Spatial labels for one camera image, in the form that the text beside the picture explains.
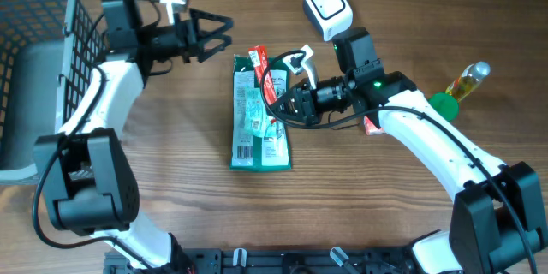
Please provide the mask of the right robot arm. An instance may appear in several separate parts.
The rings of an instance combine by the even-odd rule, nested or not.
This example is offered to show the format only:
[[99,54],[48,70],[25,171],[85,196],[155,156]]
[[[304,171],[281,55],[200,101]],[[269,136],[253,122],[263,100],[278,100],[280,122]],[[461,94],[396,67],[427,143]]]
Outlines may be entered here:
[[403,253],[405,273],[504,273],[534,262],[547,246],[538,174],[507,165],[445,120],[403,73],[384,70],[364,27],[333,39],[341,75],[318,80],[312,52],[287,51],[277,60],[303,79],[266,110],[299,129],[322,129],[326,112],[352,109],[404,144],[438,179],[453,202],[450,228],[425,235]]

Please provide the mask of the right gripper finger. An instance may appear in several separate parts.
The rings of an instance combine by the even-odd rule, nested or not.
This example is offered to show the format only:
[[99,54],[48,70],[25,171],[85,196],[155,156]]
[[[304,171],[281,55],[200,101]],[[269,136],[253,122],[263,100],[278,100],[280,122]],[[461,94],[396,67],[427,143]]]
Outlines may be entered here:
[[291,87],[283,95],[281,95],[277,101],[273,104],[274,110],[298,110],[299,99],[297,98],[297,91],[299,88],[297,86]]
[[303,122],[304,117],[297,110],[275,110],[270,107],[267,108],[268,112],[275,117],[282,124],[291,128],[305,128],[306,125]]

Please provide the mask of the green 3M gloves package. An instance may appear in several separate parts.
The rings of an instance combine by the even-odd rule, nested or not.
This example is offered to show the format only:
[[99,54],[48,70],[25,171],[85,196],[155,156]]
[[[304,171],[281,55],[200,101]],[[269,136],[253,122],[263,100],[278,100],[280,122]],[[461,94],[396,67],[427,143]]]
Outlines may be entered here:
[[259,138],[244,130],[245,90],[258,88],[250,57],[234,56],[233,61],[233,130],[230,168],[253,172],[289,170],[291,157],[283,124],[276,121],[277,135]]

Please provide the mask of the red sachet packet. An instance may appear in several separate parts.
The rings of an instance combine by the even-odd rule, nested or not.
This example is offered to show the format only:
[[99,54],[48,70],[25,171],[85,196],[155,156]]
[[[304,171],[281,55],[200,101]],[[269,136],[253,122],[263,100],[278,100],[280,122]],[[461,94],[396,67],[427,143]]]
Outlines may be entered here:
[[277,92],[271,78],[271,73],[265,74],[265,70],[268,67],[268,56],[266,47],[264,45],[255,45],[248,49],[248,55],[253,64],[253,69],[258,82],[261,82],[262,77],[265,75],[263,92],[265,100],[268,105],[271,105],[277,101]]

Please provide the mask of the green lid white jar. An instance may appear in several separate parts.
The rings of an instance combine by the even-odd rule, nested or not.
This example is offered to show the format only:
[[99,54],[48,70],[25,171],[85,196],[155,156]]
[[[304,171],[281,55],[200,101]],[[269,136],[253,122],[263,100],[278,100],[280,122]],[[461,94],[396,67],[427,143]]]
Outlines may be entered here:
[[430,106],[446,121],[453,121],[459,114],[458,102],[445,92],[432,95],[428,102]]

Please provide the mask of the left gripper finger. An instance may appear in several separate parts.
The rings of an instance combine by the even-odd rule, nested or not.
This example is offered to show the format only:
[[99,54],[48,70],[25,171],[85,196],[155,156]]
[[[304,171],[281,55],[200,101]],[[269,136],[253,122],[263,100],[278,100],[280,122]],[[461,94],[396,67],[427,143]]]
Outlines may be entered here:
[[[234,26],[233,19],[228,16],[216,15],[198,9],[190,9],[189,15],[199,38],[215,38],[226,33]],[[200,27],[201,20],[220,22],[221,26],[211,31],[204,30]]]
[[[213,47],[207,47],[206,45],[212,41],[217,41],[218,44]],[[232,38],[229,35],[219,34],[212,37],[206,37],[199,42],[198,62],[202,63],[206,61],[218,52],[224,51],[231,44]]]

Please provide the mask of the orange Kleenex tissue pack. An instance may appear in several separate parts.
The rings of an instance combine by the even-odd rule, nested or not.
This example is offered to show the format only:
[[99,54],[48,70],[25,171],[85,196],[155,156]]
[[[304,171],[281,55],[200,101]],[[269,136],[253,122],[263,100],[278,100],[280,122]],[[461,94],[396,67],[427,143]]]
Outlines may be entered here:
[[368,116],[365,116],[364,117],[364,120],[363,120],[363,125],[364,125],[364,129],[365,129],[365,132],[368,136],[372,136],[372,135],[378,135],[378,134],[383,134],[384,133],[384,130],[382,128],[378,128],[371,120]]

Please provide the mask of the yellow liquid clear bottle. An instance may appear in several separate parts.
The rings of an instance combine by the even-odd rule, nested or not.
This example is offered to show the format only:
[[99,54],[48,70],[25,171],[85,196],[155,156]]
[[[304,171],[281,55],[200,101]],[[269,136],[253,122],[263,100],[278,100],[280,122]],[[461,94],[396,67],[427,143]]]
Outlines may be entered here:
[[473,92],[490,74],[491,66],[487,62],[476,62],[467,66],[462,74],[446,88],[445,93],[461,102]]

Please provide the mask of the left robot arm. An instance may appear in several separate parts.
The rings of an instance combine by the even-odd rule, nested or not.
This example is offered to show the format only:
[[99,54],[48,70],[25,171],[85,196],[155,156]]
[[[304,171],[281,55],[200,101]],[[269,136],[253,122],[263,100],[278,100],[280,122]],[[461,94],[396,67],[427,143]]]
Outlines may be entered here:
[[106,23],[91,83],[56,134],[36,140],[39,181],[33,206],[45,206],[51,225],[79,236],[79,246],[104,242],[136,273],[193,273],[177,239],[140,210],[138,183],[119,139],[153,64],[180,57],[204,62],[231,42],[233,20],[189,7],[189,0],[157,0],[169,22],[145,24],[139,0],[101,0]]

